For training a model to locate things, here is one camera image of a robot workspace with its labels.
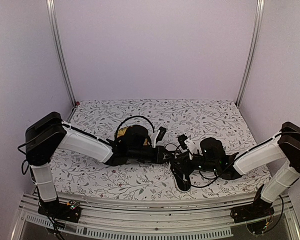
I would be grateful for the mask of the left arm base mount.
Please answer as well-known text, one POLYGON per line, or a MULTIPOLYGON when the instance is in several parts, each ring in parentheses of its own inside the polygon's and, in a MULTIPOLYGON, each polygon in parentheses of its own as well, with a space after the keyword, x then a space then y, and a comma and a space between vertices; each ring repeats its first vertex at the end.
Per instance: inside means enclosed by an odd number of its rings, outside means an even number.
POLYGON ((78 223, 82 208, 78 201, 71 200, 67 203, 59 201, 41 202, 38 213, 57 220, 78 223))

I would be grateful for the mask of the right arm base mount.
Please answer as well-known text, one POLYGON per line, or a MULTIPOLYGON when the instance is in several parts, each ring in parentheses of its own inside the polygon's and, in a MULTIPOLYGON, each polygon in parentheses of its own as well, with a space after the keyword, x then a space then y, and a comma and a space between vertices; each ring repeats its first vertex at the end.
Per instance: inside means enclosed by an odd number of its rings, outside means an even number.
POLYGON ((263 200, 254 201, 253 203, 233 207, 230 211, 230 216, 235 223, 255 220, 261 217, 266 217, 274 214, 274 209, 271 203, 263 200))

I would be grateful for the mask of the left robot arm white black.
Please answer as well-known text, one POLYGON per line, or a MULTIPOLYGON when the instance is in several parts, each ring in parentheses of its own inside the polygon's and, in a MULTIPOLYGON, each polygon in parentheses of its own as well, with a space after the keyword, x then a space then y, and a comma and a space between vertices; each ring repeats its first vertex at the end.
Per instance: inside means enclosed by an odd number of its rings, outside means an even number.
POLYGON ((73 151, 112 167, 124 165, 128 160, 154 164, 168 162, 169 152, 158 145, 167 129, 148 130, 135 124, 126 128, 118 126, 113 140, 103 140, 80 130, 62 120, 58 112, 51 112, 25 131, 25 143, 18 146, 38 188, 44 208, 53 217, 64 213, 64 206, 58 202, 50 161, 57 149, 73 151))

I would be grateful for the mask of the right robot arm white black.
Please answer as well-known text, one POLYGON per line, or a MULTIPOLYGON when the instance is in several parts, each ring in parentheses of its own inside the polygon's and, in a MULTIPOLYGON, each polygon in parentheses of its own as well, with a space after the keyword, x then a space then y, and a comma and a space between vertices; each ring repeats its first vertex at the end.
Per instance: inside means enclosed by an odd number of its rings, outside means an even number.
POLYGON ((285 160, 270 181, 258 189, 254 203, 248 208, 253 218, 265 213, 268 205, 300 178, 300 127, 288 121, 271 138, 243 153, 232 155, 227 155, 222 142, 212 137, 202 140, 199 147, 185 135, 178 139, 185 152, 176 155, 169 166, 182 192, 192 187, 190 175, 195 170, 214 172, 216 176, 213 182, 219 178, 235 180, 255 168, 285 160))

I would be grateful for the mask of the black white canvas sneaker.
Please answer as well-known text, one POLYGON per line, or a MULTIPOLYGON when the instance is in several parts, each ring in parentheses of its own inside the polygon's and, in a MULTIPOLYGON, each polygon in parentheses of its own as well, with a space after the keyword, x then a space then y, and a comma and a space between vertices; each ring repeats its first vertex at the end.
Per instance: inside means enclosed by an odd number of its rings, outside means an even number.
POLYGON ((189 176, 191 172, 188 165, 184 162, 174 160, 170 162, 170 170, 174 176, 176 188, 182 193, 190 191, 191 181, 189 176))

